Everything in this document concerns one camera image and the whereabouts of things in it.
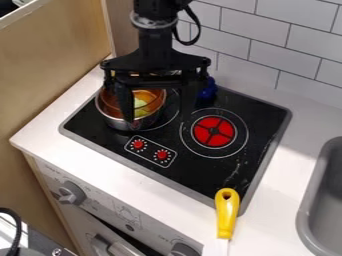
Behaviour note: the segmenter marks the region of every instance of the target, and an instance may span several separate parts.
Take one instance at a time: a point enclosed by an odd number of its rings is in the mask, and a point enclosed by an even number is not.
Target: toy stove
[[[214,206],[216,192],[234,188],[246,210],[290,120],[287,110],[219,87],[185,122],[168,91],[164,111],[148,130],[110,128],[90,99],[61,133],[177,191]]]

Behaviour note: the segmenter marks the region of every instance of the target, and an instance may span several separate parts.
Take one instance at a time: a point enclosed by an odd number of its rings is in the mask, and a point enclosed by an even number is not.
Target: sink
[[[296,218],[298,234],[317,256],[342,256],[342,137],[328,141]]]

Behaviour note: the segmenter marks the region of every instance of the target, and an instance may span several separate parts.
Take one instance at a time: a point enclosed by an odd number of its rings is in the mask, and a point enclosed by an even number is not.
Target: yellow handle
[[[230,188],[221,189],[215,196],[217,212],[217,237],[231,239],[240,206],[239,194]]]

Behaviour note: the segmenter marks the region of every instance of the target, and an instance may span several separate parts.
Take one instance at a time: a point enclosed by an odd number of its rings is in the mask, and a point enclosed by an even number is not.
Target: oven knob
[[[157,158],[159,160],[166,160],[169,157],[169,152],[162,149],[157,151]]]
[[[170,256],[201,256],[198,252],[183,243],[176,243],[171,250]]]
[[[71,181],[64,182],[58,190],[61,193],[61,197],[58,199],[61,204],[80,205],[87,199],[83,190]]]
[[[145,142],[142,140],[135,140],[133,142],[133,147],[138,150],[143,149],[145,147]]]

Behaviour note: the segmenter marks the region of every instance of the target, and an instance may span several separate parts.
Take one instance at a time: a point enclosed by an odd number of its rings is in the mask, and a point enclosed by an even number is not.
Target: white tile wall
[[[320,59],[285,48],[253,41],[250,60],[294,74],[315,78]]]
[[[174,40],[173,48],[177,51],[184,52],[187,54],[203,56],[211,59],[211,66],[209,70],[217,70],[217,53],[212,50],[207,50],[198,46],[184,46]]]
[[[285,46],[290,25],[256,15],[224,9],[221,29],[271,44]]]
[[[219,71],[226,72],[230,83],[244,81],[274,88],[278,71],[249,61],[219,54]]]
[[[254,12],[256,0],[202,0],[201,2],[207,2],[245,12]]]
[[[342,35],[342,8],[341,6],[339,7],[338,14],[337,14],[332,32]]]
[[[342,90],[314,80],[282,72],[277,89],[342,108]]]
[[[292,26],[288,48],[342,61],[342,36],[314,29]]]
[[[189,41],[190,40],[190,23],[179,21],[177,24],[178,35],[181,40]]]
[[[192,2],[190,7],[201,20],[203,26],[219,29],[221,11],[220,7],[200,2]],[[185,11],[180,13],[179,18],[185,21],[192,21]]]
[[[257,14],[330,31],[336,9],[334,4],[313,0],[259,0]]]
[[[342,64],[323,60],[317,80],[342,87]]]
[[[330,3],[342,4],[342,0],[324,0],[324,1],[330,2]]]
[[[195,25],[191,25],[191,34],[196,34]],[[197,45],[247,59],[250,40],[239,36],[223,33],[214,29],[202,28],[202,36]]]
[[[196,46],[230,83],[249,81],[342,108],[342,0],[199,0]],[[184,14],[179,32],[197,28]]]

